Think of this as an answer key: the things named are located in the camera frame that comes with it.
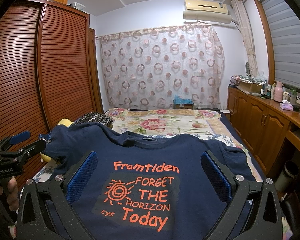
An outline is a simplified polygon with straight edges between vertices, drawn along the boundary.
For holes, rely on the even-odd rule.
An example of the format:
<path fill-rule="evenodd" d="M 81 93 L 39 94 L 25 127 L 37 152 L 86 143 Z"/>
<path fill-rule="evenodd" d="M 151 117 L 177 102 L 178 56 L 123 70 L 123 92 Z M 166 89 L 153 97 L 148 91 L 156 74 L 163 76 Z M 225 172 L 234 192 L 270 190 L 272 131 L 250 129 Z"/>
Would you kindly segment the person's left hand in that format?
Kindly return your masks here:
<path fill-rule="evenodd" d="M 6 196 L 6 202 L 9 205 L 11 211 L 19 209 L 18 187 L 17 181 L 14 177 L 6 184 L 6 186 L 0 186 L 0 196 Z"/>

